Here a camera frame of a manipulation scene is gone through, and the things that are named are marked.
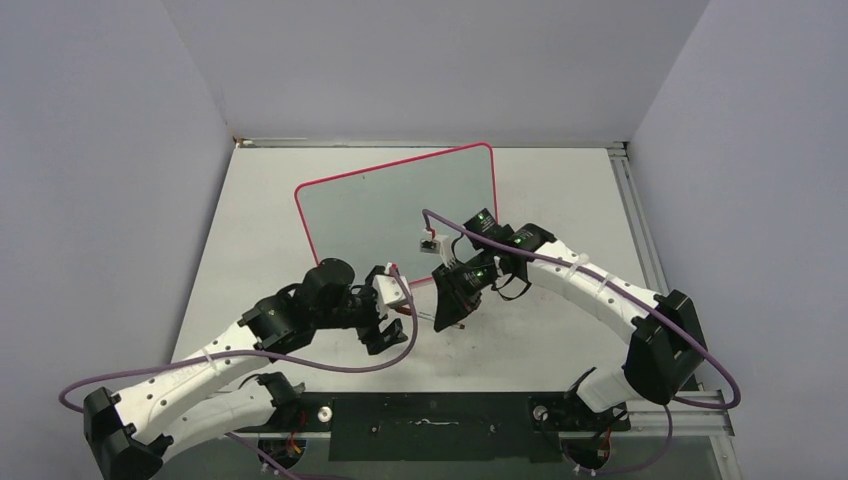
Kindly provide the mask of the white whiteboard marker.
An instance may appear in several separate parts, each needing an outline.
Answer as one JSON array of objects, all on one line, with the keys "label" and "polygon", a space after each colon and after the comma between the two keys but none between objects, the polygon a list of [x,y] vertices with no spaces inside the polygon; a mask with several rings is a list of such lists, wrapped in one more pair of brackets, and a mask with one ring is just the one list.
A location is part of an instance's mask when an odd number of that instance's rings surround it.
[{"label": "white whiteboard marker", "polygon": [[466,328],[460,321],[445,319],[433,312],[417,309],[417,315],[420,319],[429,322],[435,332],[442,332],[449,329],[464,330]]}]

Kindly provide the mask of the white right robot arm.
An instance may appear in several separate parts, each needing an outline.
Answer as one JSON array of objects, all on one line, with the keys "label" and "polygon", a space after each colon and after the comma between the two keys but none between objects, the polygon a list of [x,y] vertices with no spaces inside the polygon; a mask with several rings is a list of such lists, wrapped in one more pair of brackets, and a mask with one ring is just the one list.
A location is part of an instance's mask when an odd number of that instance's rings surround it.
[{"label": "white right robot arm", "polygon": [[625,281],[592,264],[554,234],[527,223],[500,225],[482,209],[459,230],[476,254],[456,258],[453,242],[428,227],[420,249],[442,263],[431,274],[437,288],[435,330],[467,318],[482,292],[498,281],[522,281],[571,302],[607,326],[627,347],[621,365],[591,368],[570,388],[569,421],[590,428],[614,406],[633,399],[667,405],[704,360],[706,349],[693,301],[673,290],[663,295]]}]

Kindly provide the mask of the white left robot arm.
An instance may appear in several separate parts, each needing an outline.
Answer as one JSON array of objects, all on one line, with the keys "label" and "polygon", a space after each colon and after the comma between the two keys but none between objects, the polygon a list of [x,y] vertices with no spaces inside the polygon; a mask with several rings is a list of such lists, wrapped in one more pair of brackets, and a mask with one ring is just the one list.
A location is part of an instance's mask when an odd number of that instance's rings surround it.
[{"label": "white left robot arm", "polygon": [[363,283],[330,258],[298,283],[259,300],[188,358],[140,369],[140,382],[100,387],[83,400],[84,438],[105,479],[150,479],[182,451],[243,428],[282,431],[298,416],[299,394],[265,367],[292,361],[320,330],[353,329],[368,354],[416,339],[390,311],[411,305],[396,265],[374,267]]}]

